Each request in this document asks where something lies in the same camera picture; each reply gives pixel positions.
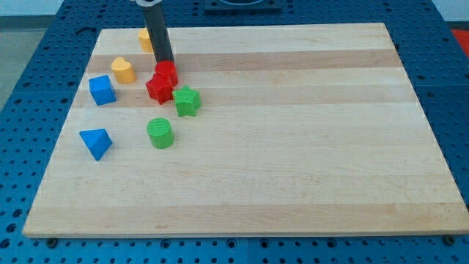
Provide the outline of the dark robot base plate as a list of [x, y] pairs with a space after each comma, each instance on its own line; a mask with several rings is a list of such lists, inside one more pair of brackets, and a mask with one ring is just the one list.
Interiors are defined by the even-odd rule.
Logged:
[[202, 0], [205, 13], [280, 12], [282, 0]]

